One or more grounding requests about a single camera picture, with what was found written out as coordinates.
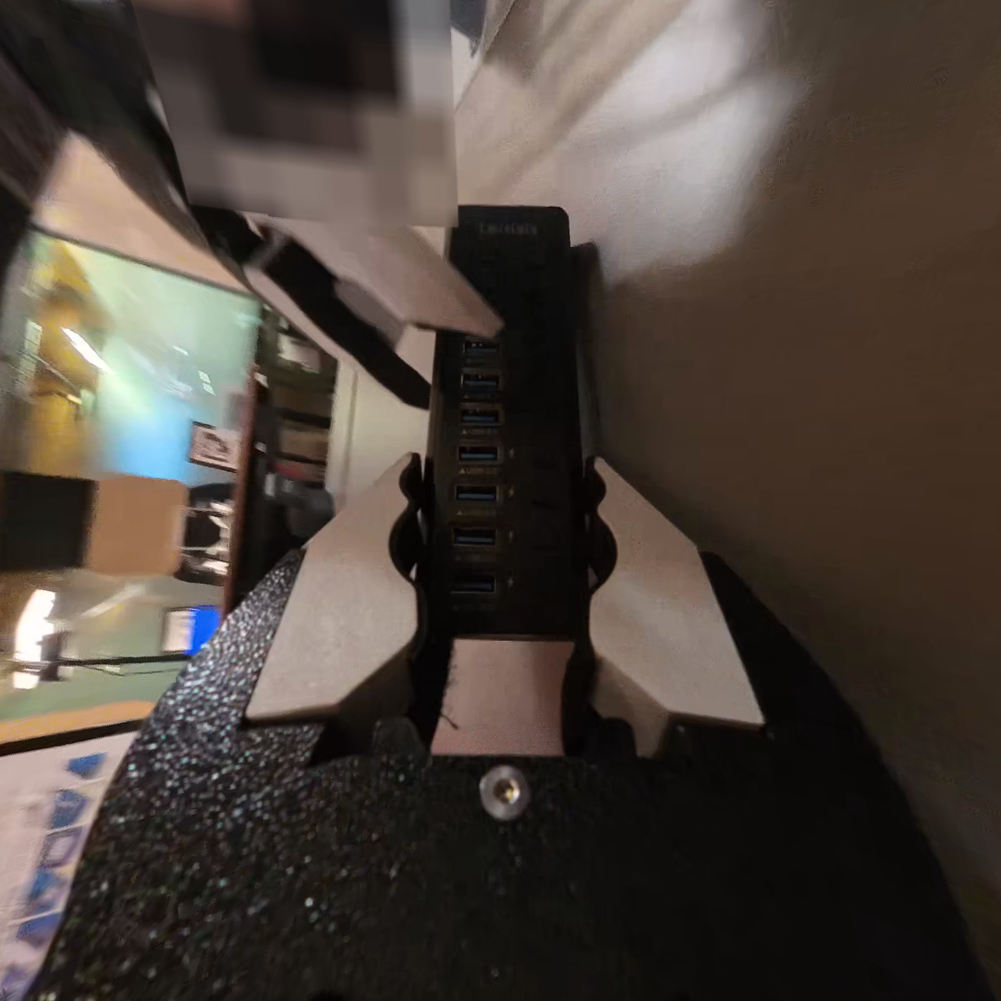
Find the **black monitor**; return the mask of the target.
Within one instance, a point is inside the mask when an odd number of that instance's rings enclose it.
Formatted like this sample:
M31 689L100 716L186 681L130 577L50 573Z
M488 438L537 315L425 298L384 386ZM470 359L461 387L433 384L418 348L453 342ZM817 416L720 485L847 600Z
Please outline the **black monitor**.
M82 568L96 491L90 480L3 470L1 570Z

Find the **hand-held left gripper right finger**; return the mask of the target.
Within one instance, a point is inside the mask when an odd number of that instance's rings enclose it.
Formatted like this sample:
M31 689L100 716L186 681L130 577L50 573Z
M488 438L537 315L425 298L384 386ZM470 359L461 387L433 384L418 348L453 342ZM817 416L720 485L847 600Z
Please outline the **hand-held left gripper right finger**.
M662 757L685 725L766 717L698 547L604 458L577 492L565 754Z

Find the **glass office partition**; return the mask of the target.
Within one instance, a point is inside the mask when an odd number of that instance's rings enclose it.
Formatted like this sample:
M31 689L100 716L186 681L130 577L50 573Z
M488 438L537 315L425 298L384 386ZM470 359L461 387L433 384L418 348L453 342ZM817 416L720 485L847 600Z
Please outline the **glass office partition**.
M243 294L32 228L2 297L2 471L97 482L132 475L189 492L171 577L2 571L2 730L97 707L145 710L177 668L77 672L15 692L14 632L31 594L56 593L70 657L160 653L163 612L222 607L234 472L187 461L191 423L240 432L261 308Z

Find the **wooden desk with black legs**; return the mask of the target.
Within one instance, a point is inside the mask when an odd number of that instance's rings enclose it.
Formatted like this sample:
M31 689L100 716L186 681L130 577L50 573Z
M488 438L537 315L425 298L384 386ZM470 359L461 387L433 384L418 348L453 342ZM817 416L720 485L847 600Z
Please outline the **wooden desk with black legs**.
M223 586L222 617L233 613L253 588L257 565L258 457L261 444L260 414L266 387L257 363L249 369L243 411L237 469L232 493L230 560Z

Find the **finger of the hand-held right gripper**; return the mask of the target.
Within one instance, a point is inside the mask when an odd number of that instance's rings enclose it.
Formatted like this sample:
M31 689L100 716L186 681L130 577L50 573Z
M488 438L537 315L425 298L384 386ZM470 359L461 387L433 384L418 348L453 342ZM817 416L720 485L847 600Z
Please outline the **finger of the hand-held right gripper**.
M257 234L311 253L332 273L332 292L345 286L345 304L362 307L369 321L388 321L390 332L414 327L492 338L503 329L494 308L413 227L258 221Z
M267 262L250 259L242 274L257 289L268 280L319 332L403 404L431 405L431 383L398 357L376 327L338 298L333 273L308 250L281 248Z

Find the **wooden board on white arm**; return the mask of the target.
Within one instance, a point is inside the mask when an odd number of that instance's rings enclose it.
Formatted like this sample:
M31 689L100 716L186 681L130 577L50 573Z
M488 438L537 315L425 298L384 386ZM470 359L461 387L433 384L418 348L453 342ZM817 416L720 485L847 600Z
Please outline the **wooden board on white arm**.
M83 569L111 577L171 577L181 564L188 487L117 475L95 482Z

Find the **black usb hub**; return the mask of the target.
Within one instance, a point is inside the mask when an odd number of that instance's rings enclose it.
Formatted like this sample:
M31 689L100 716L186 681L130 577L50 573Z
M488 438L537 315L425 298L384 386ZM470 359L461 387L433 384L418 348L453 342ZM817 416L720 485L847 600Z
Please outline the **black usb hub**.
M432 374L421 584L454 639L573 640L582 630L580 302L567 213L462 206L446 259L502 319L441 333Z

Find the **small blue bin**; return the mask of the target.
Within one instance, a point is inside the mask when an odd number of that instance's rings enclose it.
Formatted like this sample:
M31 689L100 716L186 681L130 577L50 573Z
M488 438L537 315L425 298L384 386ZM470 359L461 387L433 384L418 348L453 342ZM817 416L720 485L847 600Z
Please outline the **small blue bin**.
M215 605L170 607L162 615L160 654L163 657L191 658L217 632L222 619Z

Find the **studio light on stand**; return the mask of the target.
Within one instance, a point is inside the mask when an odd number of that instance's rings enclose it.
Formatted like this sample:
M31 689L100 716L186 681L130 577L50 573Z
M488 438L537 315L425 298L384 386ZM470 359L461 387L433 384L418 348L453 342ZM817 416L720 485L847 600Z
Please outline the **studio light on stand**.
M44 682L68 681L80 670L112 677L124 676L133 669L140 669L140 674L158 674L179 669L192 658L184 652L70 657L65 653L70 632L53 619L56 597L50 591L34 592L18 619L8 674L15 692L34 690Z

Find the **instruction board on white stand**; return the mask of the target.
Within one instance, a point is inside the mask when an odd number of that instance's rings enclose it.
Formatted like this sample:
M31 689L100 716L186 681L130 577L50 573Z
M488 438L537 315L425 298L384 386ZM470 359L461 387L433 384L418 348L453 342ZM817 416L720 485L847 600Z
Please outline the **instruction board on white stand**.
M1 998L25 999L63 922L101 804L142 722L2 745Z

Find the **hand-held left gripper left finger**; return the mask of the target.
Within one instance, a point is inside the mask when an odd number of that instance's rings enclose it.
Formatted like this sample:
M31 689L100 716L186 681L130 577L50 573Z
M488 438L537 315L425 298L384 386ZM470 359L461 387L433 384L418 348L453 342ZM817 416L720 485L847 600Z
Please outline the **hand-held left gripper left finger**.
M249 729L318 724L331 755L356 755L405 718L424 626L413 579L422 474L419 454L404 454L306 544L244 711Z

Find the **white framed picture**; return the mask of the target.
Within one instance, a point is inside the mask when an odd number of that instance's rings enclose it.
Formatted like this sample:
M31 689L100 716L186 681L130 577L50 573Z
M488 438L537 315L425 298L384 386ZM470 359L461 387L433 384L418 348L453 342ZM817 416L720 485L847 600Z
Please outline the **white framed picture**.
M240 447L240 432L193 421L187 461L198 467L234 472L239 467Z

